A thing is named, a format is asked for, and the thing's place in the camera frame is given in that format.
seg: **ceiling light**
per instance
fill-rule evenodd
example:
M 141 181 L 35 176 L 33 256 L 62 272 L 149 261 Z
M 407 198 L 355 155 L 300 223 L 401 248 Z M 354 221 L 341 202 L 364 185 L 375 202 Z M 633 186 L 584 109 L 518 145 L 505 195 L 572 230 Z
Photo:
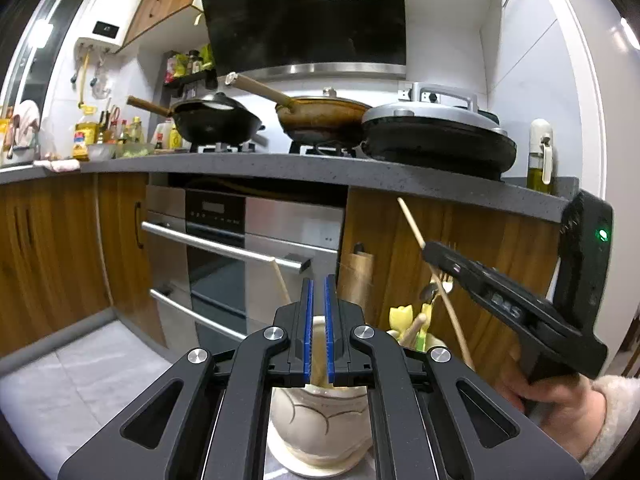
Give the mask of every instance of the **ceiling light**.
M 43 48 L 53 30 L 53 25 L 47 23 L 47 20 L 36 20 L 29 35 L 29 46 L 33 48 Z
M 638 42 L 638 38 L 633 32 L 631 26 L 626 22 L 624 18 L 620 19 L 620 23 L 622 23 L 622 28 L 625 29 L 626 38 L 629 40 L 629 43 L 633 45 L 634 48 L 640 50 L 640 43 Z

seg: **black shelf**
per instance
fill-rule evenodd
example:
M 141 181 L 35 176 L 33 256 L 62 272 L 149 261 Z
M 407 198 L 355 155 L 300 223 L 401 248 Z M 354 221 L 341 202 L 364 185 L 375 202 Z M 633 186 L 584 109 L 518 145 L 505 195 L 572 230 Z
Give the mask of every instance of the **black shelf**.
M 207 90 L 218 89 L 218 73 L 215 68 L 177 77 L 170 83 L 164 83 L 164 87 L 172 90 L 173 97 L 182 97 L 184 86 L 196 81 L 204 81 L 204 86 Z

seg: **countertop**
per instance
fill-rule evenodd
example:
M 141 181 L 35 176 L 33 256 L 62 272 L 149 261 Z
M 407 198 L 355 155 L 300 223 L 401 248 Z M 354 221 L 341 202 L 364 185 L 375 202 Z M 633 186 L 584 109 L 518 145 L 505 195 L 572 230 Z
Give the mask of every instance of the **countertop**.
M 284 153 L 181 153 L 81 164 L 81 173 L 201 173 L 282 178 L 377 189 L 557 222 L 568 200 L 521 186 L 362 158 Z M 44 168 L 0 170 L 0 184 L 57 175 Z

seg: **oven control panel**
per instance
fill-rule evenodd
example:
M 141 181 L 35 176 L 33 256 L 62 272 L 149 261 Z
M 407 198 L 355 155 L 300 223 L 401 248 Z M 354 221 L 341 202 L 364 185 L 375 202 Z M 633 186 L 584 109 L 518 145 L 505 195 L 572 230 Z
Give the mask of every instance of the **oven control panel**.
M 187 222 L 244 234 L 244 197 L 188 189 L 184 204 Z

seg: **window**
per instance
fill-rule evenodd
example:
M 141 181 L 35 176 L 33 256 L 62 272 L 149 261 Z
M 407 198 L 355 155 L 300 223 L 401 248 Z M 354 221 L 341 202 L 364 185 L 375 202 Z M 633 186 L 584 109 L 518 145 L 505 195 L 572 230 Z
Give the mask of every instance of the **window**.
M 2 89 L 2 110 L 33 100 L 42 112 L 53 66 L 84 0 L 42 0 L 16 49 Z

